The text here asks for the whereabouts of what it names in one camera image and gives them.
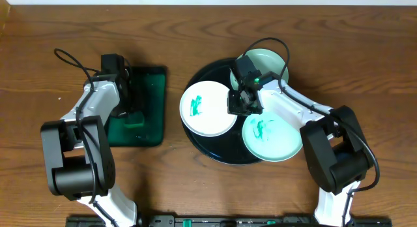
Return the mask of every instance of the green paint smear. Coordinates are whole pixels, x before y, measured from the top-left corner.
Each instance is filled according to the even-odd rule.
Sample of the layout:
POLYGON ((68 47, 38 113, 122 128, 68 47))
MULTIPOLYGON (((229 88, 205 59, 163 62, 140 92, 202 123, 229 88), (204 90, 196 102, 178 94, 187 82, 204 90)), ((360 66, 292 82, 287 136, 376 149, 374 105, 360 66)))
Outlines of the green paint smear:
POLYGON ((258 122, 258 124, 256 124, 256 120, 255 119, 252 119, 251 120, 251 122, 250 122, 251 124, 253 124, 254 126, 256 124, 256 126, 252 128, 253 135, 255 136, 256 139, 260 139, 260 140, 263 141, 266 138, 266 140, 268 140, 268 134, 271 133, 271 130, 268 129, 267 126, 268 126, 268 123, 269 122, 272 122, 272 121, 273 120, 270 120, 270 121, 264 123, 263 120, 260 120, 258 122))
POLYGON ((191 101, 191 110, 190 110, 190 116, 199 115, 201 112, 199 112, 198 108, 201 104, 201 97, 197 96, 195 100, 193 99, 191 101))

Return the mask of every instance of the black round tray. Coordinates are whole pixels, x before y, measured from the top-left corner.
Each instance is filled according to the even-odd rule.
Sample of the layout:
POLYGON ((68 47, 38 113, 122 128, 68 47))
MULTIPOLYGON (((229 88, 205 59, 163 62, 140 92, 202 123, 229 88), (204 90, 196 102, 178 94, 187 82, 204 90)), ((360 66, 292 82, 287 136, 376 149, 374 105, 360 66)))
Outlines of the black round tray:
MULTIPOLYGON (((230 66, 236 58, 227 58, 215 61, 202 68, 188 83, 187 88, 201 81, 215 81, 232 89, 230 84, 230 66)), ((226 133, 205 137, 190 131, 183 123, 185 133, 193 145, 204 155, 226 164, 246 165, 260 162, 261 159, 252 155, 244 145, 242 139, 242 127, 246 117, 238 116, 236 123, 226 133)))

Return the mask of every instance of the mint green plate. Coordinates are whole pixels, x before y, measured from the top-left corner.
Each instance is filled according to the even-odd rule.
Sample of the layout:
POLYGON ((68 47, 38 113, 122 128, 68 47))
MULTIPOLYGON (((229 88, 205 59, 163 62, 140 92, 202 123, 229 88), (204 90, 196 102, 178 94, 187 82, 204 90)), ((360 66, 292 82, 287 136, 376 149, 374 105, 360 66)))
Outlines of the mint green plate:
POLYGON ((253 155, 270 162, 287 160, 302 147, 300 132, 272 112, 249 115, 243 124, 242 137, 253 155))

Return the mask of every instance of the white plate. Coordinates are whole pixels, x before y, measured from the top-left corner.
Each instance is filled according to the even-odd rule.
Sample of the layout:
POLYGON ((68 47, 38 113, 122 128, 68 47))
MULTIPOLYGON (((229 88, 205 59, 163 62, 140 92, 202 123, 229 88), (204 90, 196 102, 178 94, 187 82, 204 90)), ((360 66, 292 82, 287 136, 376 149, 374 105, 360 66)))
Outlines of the white plate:
MULTIPOLYGON (((281 70, 285 65, 285 61, 282 59, 282 57, 271 50, 257 48, 249 50, 246 55, 249 56, 256 69, 261 71, 261 74, 266 74, 270 71, 274 72, 275 74, 281 74, 281 70)), ((288 68, 285 68, 282 79, 288 83, 288 68)), ((232 72, 230 72, 230 83, 234 90, 238 89, 235 75, 233 75, 232 72)))
POLYGON ((270 162, 289 159, 302 147, 300 132, 272 112, 249 115, 243 124, 242 137, 253 155, 270 162))
POLYGON ((237 115, 227 113, 229 88, 221 83, 202 81, 190 86, 182 95, 182 122, 200 136, 219 136, 235 124, 237 115))

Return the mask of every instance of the wooden table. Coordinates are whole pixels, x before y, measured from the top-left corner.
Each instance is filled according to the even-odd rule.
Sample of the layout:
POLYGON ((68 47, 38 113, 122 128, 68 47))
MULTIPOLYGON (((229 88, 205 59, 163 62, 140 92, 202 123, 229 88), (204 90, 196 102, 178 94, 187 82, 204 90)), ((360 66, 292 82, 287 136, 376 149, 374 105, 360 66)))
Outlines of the wooden table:
MULTIPOLYGON (((0 41, 0 225, 63 226, 68 215, 92 214, 46 184, 40 126, 75 105, 86 79, 54 48, 92 68, 103 53, 168 67, 163 144, 112 148, 117 182, 144 213, 312 213, 318 187, 303 151, 284 162, 228 166, 202 155, 181 125, 188 80, 270 36, 291 49, 291 86, 322 104, 350 106, 379 159, 381 181, 355 195, 352 213, 417 225, 417 8, 154 6, 12 7, 0 41)), ((280 45, 259 46, 284 55, 280 45)))

